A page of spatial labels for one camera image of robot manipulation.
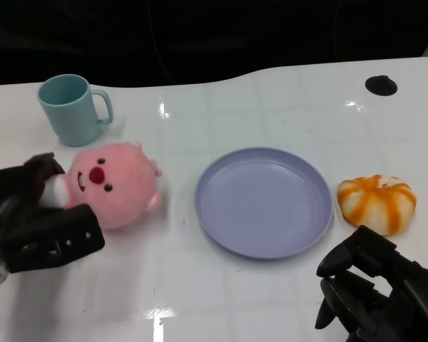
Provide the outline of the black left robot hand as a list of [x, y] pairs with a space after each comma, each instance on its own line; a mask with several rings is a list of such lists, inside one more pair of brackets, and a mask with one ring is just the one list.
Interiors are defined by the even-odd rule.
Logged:
[[70, 209], [39, 205], [45, 181], [63, 174], [52, 152], [0, 170], [0, 261], [11, 273], [63, 266], [104, 248], [87, 204]]

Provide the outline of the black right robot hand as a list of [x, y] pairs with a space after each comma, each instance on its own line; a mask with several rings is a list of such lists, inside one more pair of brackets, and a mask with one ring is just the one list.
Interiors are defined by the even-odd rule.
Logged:
[[428, 341], [428, 269], [366, 226], [320, 262], [323, 300], [315, 321], [334, 320], [348, 341]]

